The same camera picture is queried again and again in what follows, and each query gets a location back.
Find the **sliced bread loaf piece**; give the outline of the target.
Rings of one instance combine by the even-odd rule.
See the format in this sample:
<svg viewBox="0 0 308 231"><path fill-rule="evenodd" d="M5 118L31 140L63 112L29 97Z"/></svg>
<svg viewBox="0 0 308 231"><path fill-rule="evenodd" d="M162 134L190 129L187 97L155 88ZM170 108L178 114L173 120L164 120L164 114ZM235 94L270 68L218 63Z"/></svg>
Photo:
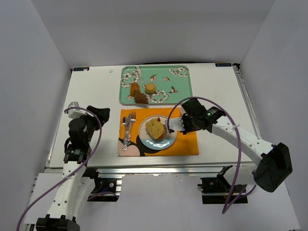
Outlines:
<svg viewBox="0 0 308 231"><path fill-rule="evenodd" d="M166 127L159 117L152 118L145 124L146 130L154 140L161 140L166 135Z"/></svg>

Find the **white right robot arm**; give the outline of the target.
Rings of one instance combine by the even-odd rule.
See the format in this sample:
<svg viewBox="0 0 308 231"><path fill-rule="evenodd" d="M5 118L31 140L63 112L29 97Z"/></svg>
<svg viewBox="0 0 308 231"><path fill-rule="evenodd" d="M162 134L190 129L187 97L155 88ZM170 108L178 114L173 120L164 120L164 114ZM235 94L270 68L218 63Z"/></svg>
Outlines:
<svg viewBox="0 0 308 231"><path fill-rule="evenodd" d="M292 173L289 148L274 145L236 126L225 110L218 107L206 109L194 98L186 101L182 108L182 133L207 130L223 138L254 163L254 167L227 166L218 174L218 180L230 187L232 184L254 184L267 192L274 192Z"/></svg>

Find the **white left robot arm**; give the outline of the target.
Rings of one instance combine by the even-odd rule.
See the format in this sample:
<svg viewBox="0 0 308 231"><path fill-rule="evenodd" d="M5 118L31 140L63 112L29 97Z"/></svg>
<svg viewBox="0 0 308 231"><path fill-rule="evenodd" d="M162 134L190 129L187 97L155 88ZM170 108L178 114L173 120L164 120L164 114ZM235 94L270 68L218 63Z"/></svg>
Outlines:
<svg viewBox="0 0 308 231"><path fill-rule="evenodd" d="M35 225L38 231L78 231L81 211L92 191L99 188L97 170L87 168L87 163L96 151L90 147L92 136L96 131L101 132L108 122L110 108L88 106L81 109L72 103L65 113L71 121L64 146L62 183L56 187L46 216L38 218Z"/></svg>

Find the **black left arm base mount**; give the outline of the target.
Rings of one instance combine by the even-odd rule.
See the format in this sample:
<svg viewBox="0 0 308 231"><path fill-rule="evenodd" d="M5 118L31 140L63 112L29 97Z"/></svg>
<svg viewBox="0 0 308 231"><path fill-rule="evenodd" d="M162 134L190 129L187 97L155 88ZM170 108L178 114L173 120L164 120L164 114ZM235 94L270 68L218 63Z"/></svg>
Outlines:
<svg viewBox="0 0 308 231"><path fill-rule="evenodd" d="M87 168L83 173L78 195L83 195L88 202L117 202L116 178L102 178L95 168Z"/></svg>

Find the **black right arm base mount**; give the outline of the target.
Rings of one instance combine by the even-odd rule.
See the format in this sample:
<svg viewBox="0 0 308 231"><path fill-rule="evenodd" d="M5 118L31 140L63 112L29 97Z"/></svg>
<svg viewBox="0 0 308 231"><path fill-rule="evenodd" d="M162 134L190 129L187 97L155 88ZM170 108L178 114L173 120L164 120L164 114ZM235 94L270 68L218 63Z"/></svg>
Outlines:
<svg viewBox="0 0 308 231"><path fill-rule="evenodd" d="M234 166L230 165L223 167L215 177L200 178L201 183L197 186L201 190L202 202L204 205L219 205L225 203L234 177L234 174L231 174L231 183L228 183L224 178L224 175L229 172L230 168L234 168Z"/></svg>

